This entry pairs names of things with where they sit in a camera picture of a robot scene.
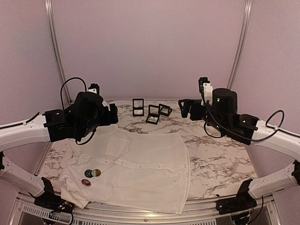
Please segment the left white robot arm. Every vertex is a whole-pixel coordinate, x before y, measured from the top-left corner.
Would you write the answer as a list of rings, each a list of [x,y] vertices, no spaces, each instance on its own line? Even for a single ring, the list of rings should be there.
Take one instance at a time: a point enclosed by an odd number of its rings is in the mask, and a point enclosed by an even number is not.
[[[80,143],[86,136],[93,136],[98,127],[117,122],[117,106],[105,106],[99,94],[86,91],[79,92],[75,102],[66,109],[47,111],[32,119],[1,127],[0,178],[34,197],[41,196],[42,203],[54,209],[59,205],[59,198],[53,194],[51,182],[45,178],[37,178],[15,165],[4,152],[31,143],[53,143],[64,139]]]

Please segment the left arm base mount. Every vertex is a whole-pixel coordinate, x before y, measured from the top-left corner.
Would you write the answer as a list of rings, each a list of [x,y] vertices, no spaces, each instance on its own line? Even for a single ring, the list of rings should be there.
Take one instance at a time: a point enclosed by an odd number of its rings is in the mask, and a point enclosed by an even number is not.
[[[41,180],[44,183],[44,192],[42,193],[42,195],[35,197],[34,204],[46,209],[50,209],[53,212],[64,212],[72,214],[74,205],[56,195],[53,186],[48,179],[42,177]]]

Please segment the white button shirt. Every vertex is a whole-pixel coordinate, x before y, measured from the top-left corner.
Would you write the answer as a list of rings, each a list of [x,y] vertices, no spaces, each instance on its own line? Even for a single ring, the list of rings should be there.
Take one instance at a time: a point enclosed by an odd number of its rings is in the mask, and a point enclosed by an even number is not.
[[[70,143],[61,164],[61,196],[80,208],[100,202],[181,214],[188,198],[188,149],[177,133],[99,131],[85,145]],[[88,169],[99,169],[101,175],[87,178]],[[84,186],[82,179],[91,186]]]

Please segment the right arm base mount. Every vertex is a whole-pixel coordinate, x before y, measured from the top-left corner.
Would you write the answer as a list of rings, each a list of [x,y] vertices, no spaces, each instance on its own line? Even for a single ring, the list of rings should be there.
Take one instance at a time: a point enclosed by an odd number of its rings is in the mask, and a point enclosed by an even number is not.
[[[255,198],[249,194],[249,185],[252,181],[253,179],[243,181],[235,197],[216,201],[216,210],[220,215],[248,210],[257,206]]]

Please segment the blue round brooch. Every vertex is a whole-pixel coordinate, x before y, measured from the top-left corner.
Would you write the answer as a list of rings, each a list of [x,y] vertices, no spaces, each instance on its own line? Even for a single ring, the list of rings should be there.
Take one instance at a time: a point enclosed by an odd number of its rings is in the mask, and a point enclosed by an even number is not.
[[[87,177],[87,178],[92,178],[92,177],[93,177],[93,175],[92,175],[92,170],[90,170],[90,169],[86,170],[86,171],[84,172],[84,175],[85,175],[85,177]]]

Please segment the green round brooch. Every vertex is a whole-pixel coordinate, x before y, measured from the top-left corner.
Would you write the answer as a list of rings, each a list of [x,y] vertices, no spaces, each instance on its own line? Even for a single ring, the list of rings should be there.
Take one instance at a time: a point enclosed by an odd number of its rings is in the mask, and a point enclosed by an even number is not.
[[[101,171],[99,169],[94,169],[92,170],[91,174],[93,177],[98,177],[101,175]]]

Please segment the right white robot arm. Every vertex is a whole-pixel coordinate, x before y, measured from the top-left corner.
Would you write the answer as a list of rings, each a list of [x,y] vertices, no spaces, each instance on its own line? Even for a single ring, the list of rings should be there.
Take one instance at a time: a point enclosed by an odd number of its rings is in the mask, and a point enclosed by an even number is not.
[[[221,137],[231,138],[245,145],[250,158],[255,162],[279,162],[283,156],[284,164],[270,169],[259,178],[244,182],[244,191],[235,196],[232,206],[244,209],[253,199],[300,184],[300,136],[281,130],[280,126],[249,114],[237,113],[237,94],[224,88],[200,91],[202,98],[182,99],[178,101],[183,118],[202,120],[205,126],[216,129]],[[259,150],[266,150],[258,159],[254,156]]]

